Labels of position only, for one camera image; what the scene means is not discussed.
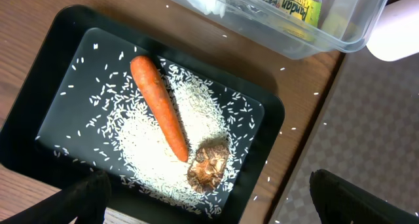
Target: tray rim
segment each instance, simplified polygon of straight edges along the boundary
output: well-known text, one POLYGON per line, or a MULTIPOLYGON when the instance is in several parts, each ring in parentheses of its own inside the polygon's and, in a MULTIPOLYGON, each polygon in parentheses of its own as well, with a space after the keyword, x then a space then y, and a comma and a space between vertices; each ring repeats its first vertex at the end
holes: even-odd
MULTIPOLYGON (((56 15, 0 131, 0 162, 10 170, 61 189, 88 175, 52 158, 37 160, 32 156, 37 153, 32 145, 80 40, 92 28, 100 28, 213 81, 217 79, 216 82, 262 104, 264 117, 261 125, 225 203, 224 212, 216 219, 218 223, 238 223, 283 124, 285 108, 281 100, 256 84, 196 60, 82 5, 66 7, 56 15), (14 145, 23 145, 24 149, 14 145)), ((122 187, 113 186, 108 207, 148 223, 162 223, 167 219, 171 219, 172 223, 209 222, 198 216, 193 217, 194 214, 185 215, 187 213, 152 198, 130 199, 130 194, 122 187)))

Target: plastic bin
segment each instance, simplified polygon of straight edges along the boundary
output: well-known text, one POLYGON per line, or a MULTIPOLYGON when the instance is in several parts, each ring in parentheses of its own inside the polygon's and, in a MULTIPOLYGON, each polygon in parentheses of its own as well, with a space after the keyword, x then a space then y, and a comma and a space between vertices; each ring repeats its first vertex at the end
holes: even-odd
POLYGON ((317 27, 263 0, 213 0, 216 5, 225 8, 224 15, 201 12, 199 7, 195 8, 187 0, 172 1, 297 60, 330 50, 355 52, 362 49, 387 0, 315 0, 321 3, 317 27), (290 34, 289 29, 303 33, 304 38, 290 34))

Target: black tray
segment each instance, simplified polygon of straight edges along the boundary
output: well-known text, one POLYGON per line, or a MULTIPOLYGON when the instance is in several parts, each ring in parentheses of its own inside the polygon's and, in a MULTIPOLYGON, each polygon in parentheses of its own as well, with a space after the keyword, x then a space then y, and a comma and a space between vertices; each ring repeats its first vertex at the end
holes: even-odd
MULTIPOLYGON (((86 7, 66 8, 55 18, 0 133, 0 162, 11 170, 61 189, 87 176, 91 167, 103 169, 114 181, 110 208, 149 223, 168 220, 171 223, 211 222, 205 215, 192 214, 142 195, 137 187, 131 190, 123 187, 119 175, 130 175, 123 169, 124 161, 104 162, 102 155, 93 151, 106 141, 96 133, 96 128, 84 127, 89 119, 103 112, 99 105, 92 107, 88 100, 89 96, 100 92, 104 84, 97 83, 95 78, 107 79, 114 71, 119 75, 129 73, 129 61, 140 54, 151 56, 156 65, 161 66, 161 71, 169 71, 169 66, 175 64, 204 80, 214 81, 210 89, 219 95, 220 105, 226 105, 237 92, 243 95, 242 103, 252 105, 252 130, 247 126, 250 117, 245 117, 245 126, 232 128, 231 133, 247 134, 248 138, 254 139, 242 140, 237 146, 237 157, 241 160, 236 161, 234 167, 240 172, 231 181, 233 190, 230 193, 220 191, 217 195, 223 197, 220 204, 223 212, 214 219, 216 223, 239 222, 282 125, 284 108, 281 101, 254 84, 203 64, 86 7), (99 43, 98 49, 93 48, 95 43, 99 43), (124 57, 118 59, 121 51, 124 57), (103 70, 105 64, 109 64, 107 71, 103 70), (70 140, 65 138, 67 135, 71 135, 70 140), (33 139, 38 136, 39 140, 34 143, 33 139), (70 154, 67 156, 62 147, 55 148, 54 145, 67 148, 70 154), (249 153, 241 157, 247 148, 249 153), (74 158, 83 158, 86 163, 72 163, 74 158), (97 167, 93 166, 93 160, 97 161, 97 167)), ((123 80, 125 78, 113 77, 112 82, 106 83, 118 84, 123 80)), ((238 103, 231 107, 239 112, 238 103)), ((223 115, 227 118, 228 112, 224 110, 223 115)), ((119 157, 118 151, 105 152, 111 158, 119 157)))

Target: baking pan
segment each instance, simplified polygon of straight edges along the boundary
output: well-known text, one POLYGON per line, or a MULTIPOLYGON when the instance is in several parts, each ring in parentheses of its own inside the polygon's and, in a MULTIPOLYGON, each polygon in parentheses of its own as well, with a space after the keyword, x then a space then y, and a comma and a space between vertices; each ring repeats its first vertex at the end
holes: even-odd
POLYGON ((109 207, 149 223, 238 223, 284 115, 281 101, 261 87, 87 7, 72 6, 55 18, 9 113, 0 133, 0 161, 61 189, 93 170, 105 170, 113 182, 109 207), (238 175, 224 179, 216 193, 194 207, 200 214, 162 202, 130 179, 132 171, 114 146, 117 140, 103 130, 112 111, 109 102, 116 100, 110 86, 125 85, 126 92, 117 90, 121 95, 140 95, 129 78, 130 60, 138 55, 150 56, 163 75, 172 75, 175 68, 201 79, 217 96, 229 137, 237 142, 231 162, 238 175), (207 215, 209 202, 222 212, 207 215))

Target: paper towel roll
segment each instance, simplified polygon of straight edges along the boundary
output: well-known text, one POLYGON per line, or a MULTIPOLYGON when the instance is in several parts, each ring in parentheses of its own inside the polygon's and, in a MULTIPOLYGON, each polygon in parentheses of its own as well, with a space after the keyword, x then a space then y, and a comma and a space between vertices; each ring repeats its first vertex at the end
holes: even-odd
POLYGON ((418 53, 419 0, 401 0, 386 6, 367 48, 387 62, 418 53))

